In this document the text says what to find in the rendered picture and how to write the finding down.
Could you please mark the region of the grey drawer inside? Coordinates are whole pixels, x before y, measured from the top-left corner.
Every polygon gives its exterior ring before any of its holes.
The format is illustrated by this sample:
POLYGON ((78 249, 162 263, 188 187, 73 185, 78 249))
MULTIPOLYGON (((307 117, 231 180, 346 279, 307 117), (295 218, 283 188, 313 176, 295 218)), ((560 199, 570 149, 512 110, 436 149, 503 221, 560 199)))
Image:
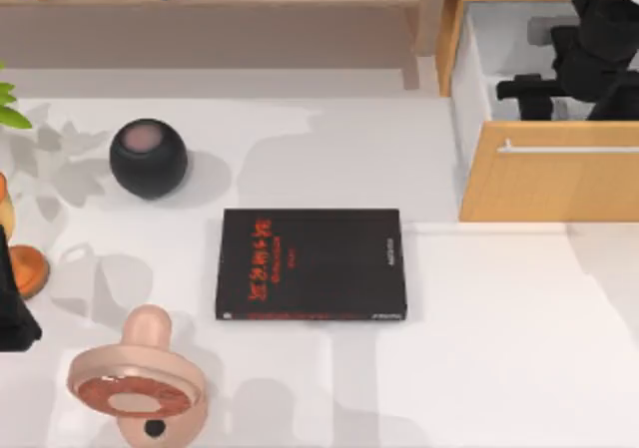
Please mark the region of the grey drawer inside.
MULTIPOLYGON (((519 74, 552 78, 554 52, 549 30, 576 21, 568 3, 497 2, 467 6, 450 86, 463 195, 483 124, 522 122, 516 101, 496 99, 496 85, 519 74)), ((557 98, 549 122, 585 122, 592 108, 587 103, 557 98)))

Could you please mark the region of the pale wooden drawer front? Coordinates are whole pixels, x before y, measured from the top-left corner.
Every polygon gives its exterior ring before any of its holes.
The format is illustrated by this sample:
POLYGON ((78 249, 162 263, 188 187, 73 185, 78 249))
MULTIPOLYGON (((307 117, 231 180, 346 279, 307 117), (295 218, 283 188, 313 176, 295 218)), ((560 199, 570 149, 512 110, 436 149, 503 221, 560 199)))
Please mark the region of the pale wooden drawer front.
POLYGON ((499 154, 516 146, 639 146, 639 122, 486 122, 463 222, 639 223, 639 155, 499 154))

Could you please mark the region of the black book with red lettering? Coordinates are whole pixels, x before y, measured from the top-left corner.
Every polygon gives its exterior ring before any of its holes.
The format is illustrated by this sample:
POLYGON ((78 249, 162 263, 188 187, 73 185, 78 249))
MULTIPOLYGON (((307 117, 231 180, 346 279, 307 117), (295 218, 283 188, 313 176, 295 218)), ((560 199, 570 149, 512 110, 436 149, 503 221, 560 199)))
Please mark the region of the black book with red lettering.
POLYGON ((215 313, 219 320, 404 320, 399 211, 225 210, 215 313))

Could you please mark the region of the wooden open shelf unit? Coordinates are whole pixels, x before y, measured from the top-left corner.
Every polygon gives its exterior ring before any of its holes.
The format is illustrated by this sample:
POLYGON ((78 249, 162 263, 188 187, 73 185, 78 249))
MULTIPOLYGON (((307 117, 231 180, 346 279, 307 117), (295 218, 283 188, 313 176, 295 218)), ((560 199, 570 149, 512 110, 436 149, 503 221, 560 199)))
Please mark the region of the wooden open shelf unit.
POLYGON ((416 84, 442 0, 0 0, 12 71, 395 70, 416 84))

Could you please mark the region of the black round speaker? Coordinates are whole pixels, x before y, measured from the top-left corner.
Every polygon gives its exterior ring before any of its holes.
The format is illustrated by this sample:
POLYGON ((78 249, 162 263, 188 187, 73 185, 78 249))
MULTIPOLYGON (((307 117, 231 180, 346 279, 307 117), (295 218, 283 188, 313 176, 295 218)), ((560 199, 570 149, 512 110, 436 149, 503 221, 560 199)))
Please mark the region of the black round speaker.
POLYGON ((109 149, 109 165, 123 189, 141 199, 156 200, 180 185, 189 155, 172 126, 143 118, 127 123, 116 133, 109 149))

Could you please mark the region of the pink pacifier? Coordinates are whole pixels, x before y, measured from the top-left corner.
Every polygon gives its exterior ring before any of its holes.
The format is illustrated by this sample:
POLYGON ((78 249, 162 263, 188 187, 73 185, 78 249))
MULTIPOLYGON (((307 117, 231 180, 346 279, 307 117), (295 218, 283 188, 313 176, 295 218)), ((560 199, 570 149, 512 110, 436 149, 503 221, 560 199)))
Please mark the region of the pink pacifier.
POLYGON ((127 317, 119 342, 78 354, 67 376, 70 392, 112 416, 131 448, 188 448, 208 417, 203 370, 170 348, 172 319, 145 304, 127 317))

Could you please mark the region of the green plant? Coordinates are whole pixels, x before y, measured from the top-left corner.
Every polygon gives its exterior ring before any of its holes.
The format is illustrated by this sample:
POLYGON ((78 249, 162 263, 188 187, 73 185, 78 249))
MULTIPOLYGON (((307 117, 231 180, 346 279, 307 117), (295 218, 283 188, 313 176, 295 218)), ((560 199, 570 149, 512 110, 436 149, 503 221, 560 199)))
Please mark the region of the green plant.
POLYGON ((13 105, 17 102, 13 91, 13 84, 0 81, 0 125, 18 130, 33 128, 29 119, 20 113, 13 105))

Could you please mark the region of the orange figurine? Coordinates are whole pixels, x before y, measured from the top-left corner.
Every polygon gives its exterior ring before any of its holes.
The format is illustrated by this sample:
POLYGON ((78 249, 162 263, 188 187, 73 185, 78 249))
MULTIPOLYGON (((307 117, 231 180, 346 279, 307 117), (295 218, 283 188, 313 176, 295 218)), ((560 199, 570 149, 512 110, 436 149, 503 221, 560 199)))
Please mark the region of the orange figurine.
MULTIPOLYGON (((0 172, 0 225, 4 228, 7 241, 15 228, 15 211, 8 192, 6 177, 0 172)), ((18 291, 23 299, 30 299, 45 286, 50 265, 44 254, 34 246, 26 244, 10 245, 9 256, 18 291)))

